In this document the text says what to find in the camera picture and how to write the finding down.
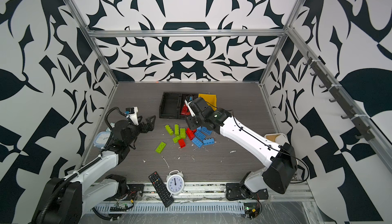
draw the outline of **black and white wall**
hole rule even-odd
[[[392,0],[306,0],[295,30],[392,139]],[[266,82],[326,223],[391,223],[392,175],[287,40]],[[307,173],[299,171],[302,177]]]
[[[113,83],[62,0],[0,0],[0,223],[72,172]]]
[[[295,0],[75,0],[91,30],[282,28]],[[118,80],[259,80],[277,38],[100,38]]]

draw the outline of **black remote control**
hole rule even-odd
[[[174,202],[174,199],[171,197],[170,192],[167,190],[158,173],[155,171],[148,178],[150,178],[150,182],[153,184],[165,207],[169,207]]]

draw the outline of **white alarm clock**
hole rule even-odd
[[[184,190],[184,174],[179,170],[173,170],[166,176],[166,187],[167,190],[173,195],[178,195]]]

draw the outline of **blue connector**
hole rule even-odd
[[[204,140],[205,135],[200,131],[196,131],[195,136],[197,136],[200,140]]]
[[[211,133],[213,132],[212,130],[207,130],[207,128],[202,127],[202,132],[204,132],[207,135],[211,135]]]
[[[198,146],[198,148],[201,148],[202,145],[203,145],[203,143],[202,143],[199,139],[197,139],[196,137],[192,139],[192,142],[193,142],[196,146]]]
[[[203,140],[204,145],[209,145],[209,144],[213,144],[213,143],[215,143],[213,138]]]

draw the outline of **dark wood grain surface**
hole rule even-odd
[[[173,143],[174,136],[166,132],[165,125],[170,125],[174,130],[174,124],[178,124],[180,128],[187,128],[187,124],[181,119],[159,118],[158,110],[164,91],[216,94],[217,107],[233,109],[235,117],[248,128],[262,136],[274,133],[261,91],[255,83],[121,82],[110,107],[118,106],[125,111],[126,107],[137,106],[138,115],[142,115],[144,119],[156,115],[155,129],[147,134],[140,134],[135,144],[136,150],[131,149],[127,158],[101,179],[109,174],[117,174],[125,176],[127,181],[148,181],[148,176],[154,171],[165,178],[169,171],[178,169],[184,173],[186,181],[240,181],[248,171],[262,168],[261,162],[250,152],[214,132],[207,138],[215,138],[215,144],[199,149],[192,146],[187,137],[186,146],[180,149],[178,143]],[[114,111],[109,116],[109,122],[115,123],[123,118]],[[106,128],[105,123],[102,123],[101,131]],[[161,141],[167,145],[163,152],[158,154],[155,149]],[[98,153],[99,149],[93,147],[87,162]]]

